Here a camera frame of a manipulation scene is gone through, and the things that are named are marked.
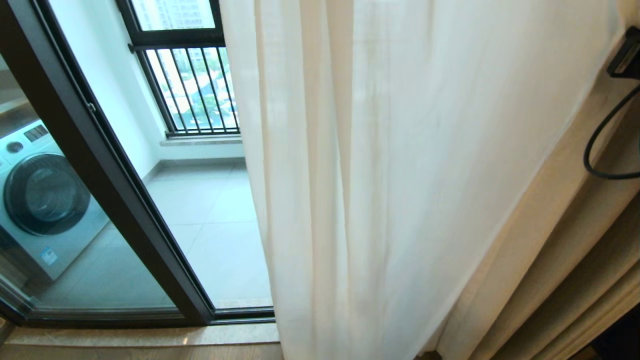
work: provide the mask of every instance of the black cable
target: black cable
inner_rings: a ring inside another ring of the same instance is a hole
[[[604,129],[604,127],[609,123],[609,121],[611,121],[611,119],[613,119],[613,117],[616,116],[618,111],[620,111],[620,109],[622,109],[624,105],[626,105],[629,102],[629,100],[633,99],[633,97],[636,96],[639,92],[640,92],[640,85],[636,86],[633,90],[631,90],[631,92],[627,94],[627,96],[625,96],[625,98],[622,99],[622,101],[620,101],[618,105],[616,105],[616,107],[613,108],[613,110],[611,110],[611,112],[607,115],[607,117],[604,118],[604,120],[600,123],[600,125],[598,125],[598,127],[596,128],[596,131],[593,132],[593,135],[591,135],[591,138],[587,143],[587,147],[584,149],[584,157],[582,161],[584,163],[584,168],[587,169],[587,171],[592,173],[593,175],[596,175],[598,177],[602,177],[608,180],[625,180],[625,179],[635,179],[637,177],[640,177],[640,172],[627,172],[625,174],[609,174],[607,172],[601,172],[594,169],[591,166],[591,163],[589,162],[589,158],[591,157],[591,148],[593,147],[593,144],[596,142],[598,135],[602,132],[602,129]]]

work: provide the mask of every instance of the washing machine label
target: washing machine label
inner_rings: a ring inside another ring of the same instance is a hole
[[[58,260],[58,255],[48,246],[40,253],[40,257],[47,265],[51,265]]]

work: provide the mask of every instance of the marble threshold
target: marble threshold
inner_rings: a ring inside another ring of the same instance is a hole
[[[32,329],[16,327],[6,345],[57,347],[179,347],[278,343],[275,323],[171,329]]]

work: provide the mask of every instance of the window sill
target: window sill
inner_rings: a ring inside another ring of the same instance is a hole
[[[17,327],[6,345],[57,347],[179,347],[278,343],[275,323],[250,323],[172,329],[30,329]]]
[[[160,146],[222,145],[242,143],[241,135],[194,136],[171,138],[160,142]]]

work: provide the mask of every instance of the wooden floor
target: wooden floor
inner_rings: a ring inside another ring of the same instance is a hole
[[[280,344],[166,348],[69,348],[5,345],[2,360],[282,360]]]

